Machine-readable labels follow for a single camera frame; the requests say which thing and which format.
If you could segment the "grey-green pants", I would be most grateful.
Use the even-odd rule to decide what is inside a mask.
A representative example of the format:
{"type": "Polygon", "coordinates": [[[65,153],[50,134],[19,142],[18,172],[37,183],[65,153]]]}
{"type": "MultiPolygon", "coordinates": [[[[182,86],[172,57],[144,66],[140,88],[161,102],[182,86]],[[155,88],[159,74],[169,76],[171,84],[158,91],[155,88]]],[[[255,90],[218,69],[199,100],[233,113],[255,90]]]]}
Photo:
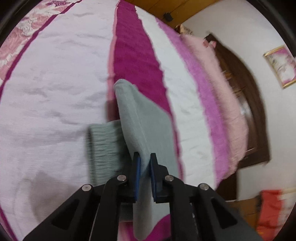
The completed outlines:
{"type": "Polygon", "coordinates": [[[165,240],[171,234],[169,205],[152,198],[149,160],[156,154],[158,163],[175,177],[180,175],[173,125],[168,113],[121,79],[114,85],[119,119],[93,124],[87,129],[86,150],[90,182],[105,184],[122,174],[132,163],[134,153],[141,158],[138,199],[120,212],[120,240],[165,240]]]}

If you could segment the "red cloth item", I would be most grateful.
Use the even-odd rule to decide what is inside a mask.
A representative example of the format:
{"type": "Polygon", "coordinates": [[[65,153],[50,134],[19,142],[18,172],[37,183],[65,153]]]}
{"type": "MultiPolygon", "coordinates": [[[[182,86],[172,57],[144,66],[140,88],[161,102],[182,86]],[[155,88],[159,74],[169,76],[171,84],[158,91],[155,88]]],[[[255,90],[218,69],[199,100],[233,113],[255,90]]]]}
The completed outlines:
{"type": "Polygon", "coordinates": [[[273,240],[285,223],[283,190],[263,190],[260,197],[261,208],[256,231],[263,240],[273,240]]]}

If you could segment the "dark wooden headboard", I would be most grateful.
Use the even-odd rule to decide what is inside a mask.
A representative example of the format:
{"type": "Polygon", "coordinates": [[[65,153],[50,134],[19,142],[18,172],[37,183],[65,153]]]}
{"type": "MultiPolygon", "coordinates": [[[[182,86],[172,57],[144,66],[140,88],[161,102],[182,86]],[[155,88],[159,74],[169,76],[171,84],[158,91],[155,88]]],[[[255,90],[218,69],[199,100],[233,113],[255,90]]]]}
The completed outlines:
{"type": "Polygon", "coordinates": [[[236,95],[249,128],[248,146],[238,169],[268,163],[271,160],[267,137],[266,114],[256,81],[243,61],[225,47],[212,33],[207,41],[215,41],[215,54],[220,67],[236,95]]]}

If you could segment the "pink fluffy pillow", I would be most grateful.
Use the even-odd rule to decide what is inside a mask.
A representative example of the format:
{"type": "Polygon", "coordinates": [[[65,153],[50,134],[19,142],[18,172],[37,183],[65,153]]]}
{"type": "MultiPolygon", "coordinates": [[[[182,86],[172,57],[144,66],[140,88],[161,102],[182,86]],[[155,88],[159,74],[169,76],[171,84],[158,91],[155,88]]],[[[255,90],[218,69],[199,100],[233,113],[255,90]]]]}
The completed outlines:
{"type": "Polygon", "coordinates": [[[202,65],[219,103],[229,142],[230,164],[227,175],[230,176],[236,171],[239,161],[243,159],[247,150],[248,125],[246,119],[241,113],[239,101],[216,57],[216,42],[183,34],[181,39],[202,65]]]}

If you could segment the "white bedsheet with magenta stripes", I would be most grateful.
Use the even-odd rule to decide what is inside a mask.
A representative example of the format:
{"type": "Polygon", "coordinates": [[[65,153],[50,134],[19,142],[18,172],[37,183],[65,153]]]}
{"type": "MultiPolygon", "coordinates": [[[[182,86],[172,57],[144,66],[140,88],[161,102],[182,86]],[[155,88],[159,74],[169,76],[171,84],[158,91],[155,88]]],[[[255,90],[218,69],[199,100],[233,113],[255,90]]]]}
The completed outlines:
{"type": "Polygon", "coordinates": [[[86,131],[118,117],[119,79],[170,116],[171,173],[213,188],[227,176],[219,103],[179,34],[126,1],[42,1],[1,46],[1,224],[12,240],[90,181],[86,131]]]}

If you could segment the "small black device on floor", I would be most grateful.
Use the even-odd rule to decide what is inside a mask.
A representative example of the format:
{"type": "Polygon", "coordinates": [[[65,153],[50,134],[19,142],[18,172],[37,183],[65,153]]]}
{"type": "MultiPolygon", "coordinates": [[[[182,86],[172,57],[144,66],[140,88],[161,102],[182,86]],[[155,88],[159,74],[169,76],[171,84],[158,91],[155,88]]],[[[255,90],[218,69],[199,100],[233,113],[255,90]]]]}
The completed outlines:
{"type": "Polygon", "coordinates": [[[170,13],[164,13],[163,17],[164,17],[164,20],[166,20],[167,22],[171,22],[173,20],[173,17],[171,16],[170,13]]]}

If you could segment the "gold framed wall picture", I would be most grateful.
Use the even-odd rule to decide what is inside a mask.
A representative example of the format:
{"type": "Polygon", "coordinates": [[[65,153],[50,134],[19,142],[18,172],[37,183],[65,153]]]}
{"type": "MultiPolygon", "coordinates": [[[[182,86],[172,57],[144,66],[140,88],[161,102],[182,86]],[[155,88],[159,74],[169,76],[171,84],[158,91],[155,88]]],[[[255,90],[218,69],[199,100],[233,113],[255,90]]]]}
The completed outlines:
{"type": "Polygon", "coordinates": [[[263,56],[273,69],[282,89],[295,83],[295,57],[286,46],[277,47],[263,56]]]}

